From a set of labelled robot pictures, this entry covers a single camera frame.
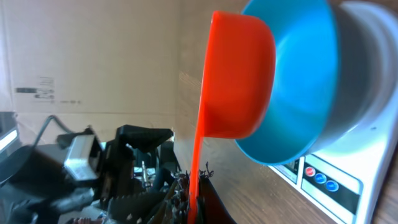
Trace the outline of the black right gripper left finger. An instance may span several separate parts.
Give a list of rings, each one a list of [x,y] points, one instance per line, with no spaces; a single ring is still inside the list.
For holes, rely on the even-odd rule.
[[[189,183],[179,174],[165,190],[112,198],[107,215],[115,223],[185,223]]]

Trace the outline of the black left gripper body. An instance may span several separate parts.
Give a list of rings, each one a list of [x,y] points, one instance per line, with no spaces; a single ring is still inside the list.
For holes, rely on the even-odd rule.
[[[167,191],[174,183],[170,170],[161,166],[157,152],[173,153],[171,129],[143,128],[124,125],[106,143],[104,182],[101,187],[100,207],[105,208],[116,223],[147,223],[160,208]],[[136,162],[149,157],[149,167],[155,169],[155,179],[149,187],[134,178]]]

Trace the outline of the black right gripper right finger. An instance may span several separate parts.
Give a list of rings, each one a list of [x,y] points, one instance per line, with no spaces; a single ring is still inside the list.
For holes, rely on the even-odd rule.
[[[210,181],[213,174],[214,171],[208,168],[208,162],[206,169],[200,170],[196,224],[236,224]]]

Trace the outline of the orange measuring scoop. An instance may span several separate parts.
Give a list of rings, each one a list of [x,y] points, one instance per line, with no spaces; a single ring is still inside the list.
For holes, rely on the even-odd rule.
[[[243,139],[261,124],[275,72],[270,28],[254,16],[215,11],[203,67],[187,222],[197,217],[203,138]]]

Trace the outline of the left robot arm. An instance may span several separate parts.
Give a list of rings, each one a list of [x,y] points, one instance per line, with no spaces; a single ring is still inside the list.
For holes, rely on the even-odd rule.
[[[95,201],[111,223],[144,220],[165,194],[136,189],[136,154],[154,155],[172,135],[171,129],[124,125],[102,146],[87,127],[59,135],[56,145],[21,147],[1,162],[1,198],[12,203],[9,223],[57,223]]]

